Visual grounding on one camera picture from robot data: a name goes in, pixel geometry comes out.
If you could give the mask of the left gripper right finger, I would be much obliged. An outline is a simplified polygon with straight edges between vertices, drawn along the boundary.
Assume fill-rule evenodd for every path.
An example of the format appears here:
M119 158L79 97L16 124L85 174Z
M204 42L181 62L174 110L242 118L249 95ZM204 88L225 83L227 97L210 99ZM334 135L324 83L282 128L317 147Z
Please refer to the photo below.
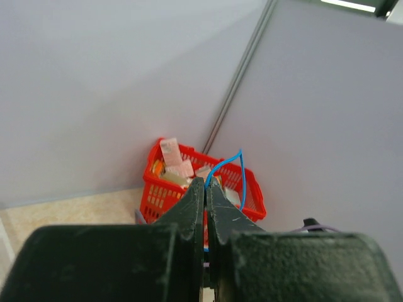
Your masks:
M380 246L355 232L267 232L212 180L206 190L217 301L401 301Z

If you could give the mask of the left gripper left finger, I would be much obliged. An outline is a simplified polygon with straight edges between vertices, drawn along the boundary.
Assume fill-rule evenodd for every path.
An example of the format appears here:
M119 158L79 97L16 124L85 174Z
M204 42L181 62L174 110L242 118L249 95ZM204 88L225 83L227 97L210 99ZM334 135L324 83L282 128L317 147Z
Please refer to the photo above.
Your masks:
M157 221L49 225L25 241L2 301L201 301L202 178Z

